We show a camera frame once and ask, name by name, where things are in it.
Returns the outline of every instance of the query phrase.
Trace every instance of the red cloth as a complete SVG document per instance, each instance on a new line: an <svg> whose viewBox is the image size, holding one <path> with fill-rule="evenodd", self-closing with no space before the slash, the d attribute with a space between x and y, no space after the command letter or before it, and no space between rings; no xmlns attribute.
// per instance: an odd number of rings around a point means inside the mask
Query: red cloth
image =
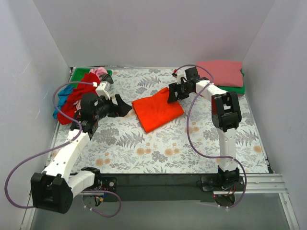
<svg viewBox="0 0 307 230"><path fill-rule="evenodd" d="M164 88L151 97L132 102L132 106L146 133L183 115L179 102L167 103L169 89Z"/></svg>
<svg viewBox="0 0 307 230"><path fill-rule="evenodd" d="M241 61L198 61L196 65L204 67L214 77L214 84L218 86L243 87L243 76L241 73ZM197 68L197 72L201 78L212 80L210 75L201 68Z"/></svg>
<svg viewBox="0 0 307 230"><path fill-rule="evenodd" d="M83 79L81 80L82 82L97 82L97 84L100 84L99 78L96 76L94 73L85 73ZM96 87L93 85L86 85L86 84L78 84L77 88L72 90L72 93L68 96L66 103L63 105L61 111L65 113L66 115L70 116L73 118L75 112L77 111L76 106L74 103L78 100L80 100L83 96L83 94L87 92L94 92ZM62 114L58 113L58 121L62 125L66 125L71 123L71 120L67 119L64 117Z"/></svg>

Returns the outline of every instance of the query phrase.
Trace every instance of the orange shirt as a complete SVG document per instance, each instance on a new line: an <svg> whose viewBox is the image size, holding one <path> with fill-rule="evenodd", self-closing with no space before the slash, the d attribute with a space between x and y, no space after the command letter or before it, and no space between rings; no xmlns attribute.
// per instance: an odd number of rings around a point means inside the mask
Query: orange shirt
<svg viewBox="0 0 307 230"><path fill-rule="evenodd" d="M132 106L146 133L181 116L184 111L179 102L167 103L169 89L166 87L151 97L132 102Z"/></svg>

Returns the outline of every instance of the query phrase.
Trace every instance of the blue cloth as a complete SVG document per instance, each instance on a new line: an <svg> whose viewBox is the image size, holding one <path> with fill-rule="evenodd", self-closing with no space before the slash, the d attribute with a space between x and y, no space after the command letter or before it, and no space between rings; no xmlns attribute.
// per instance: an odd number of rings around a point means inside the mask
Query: blue cloth
<svg viewBox="0 0 307 230"><path fill-rule="evenodd" d="M58 93L58 97L59 97L58 108L59 109L61 109L62 106L65 105L67 98L72 93L73 89L74 87L72 85L67 85L64 90ZM52 116L54 119L57 119L57 115L58 115L58 110L55 109Z"/></svg>

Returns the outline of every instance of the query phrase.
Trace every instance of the black base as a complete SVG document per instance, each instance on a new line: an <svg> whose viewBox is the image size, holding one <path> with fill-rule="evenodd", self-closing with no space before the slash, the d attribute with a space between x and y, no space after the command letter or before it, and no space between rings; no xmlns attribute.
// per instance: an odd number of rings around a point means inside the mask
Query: black base
<svg viewBox="0 0 307 230"><path fill-rule="evenodd" d="M216 191L223 191L223 188L220 185L215 185L214 182L217 181L217 174L206 174L201 177L202 184L204 185L202 189L204 192L216 192ZM244 188L244 181L243 177L239 177L239 181L233 184L236 186L236 191L243 191Z"/></svg>
<svg viewBox="0 0 307 230"><path fill-rule="evenodd" d="M122 201L176 201L195 200L214 202L214 188L208 191L199 186L201 180L216 180L217 174L101 174L104 187L113 182L113 192ZM242 177L236 184L236 191L243 190ZM104 202L117 202L107 194Z"/></svg>

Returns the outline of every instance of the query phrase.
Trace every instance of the floral pattern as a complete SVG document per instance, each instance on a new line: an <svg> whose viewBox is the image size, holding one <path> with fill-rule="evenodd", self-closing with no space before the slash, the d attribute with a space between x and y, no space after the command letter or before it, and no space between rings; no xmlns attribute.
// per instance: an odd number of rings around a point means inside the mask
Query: floral pattern
<svg viewBox="0 0 307 230"><path fill-rule="evenodd" d="M172 69L117 69L109 94L119 93L131 101L151 96L173 83ZM78 157L72 172L96 167L102 173L216 173L218 161L196 154L189 145L187 111L194 95L179 101L186 111L182 116L146 134L131 110L125 117L105 117L92 140ZM258 133L245 96L239 97L242 122L237 130L237 159L249 173L268 173ZM199 97L189 123L191 139L203 154L219 155L219 140L211 121L211 103ZM69 125L59 126L55 145L66 140ZM47 164L57 151L49 155Z"/></svg>

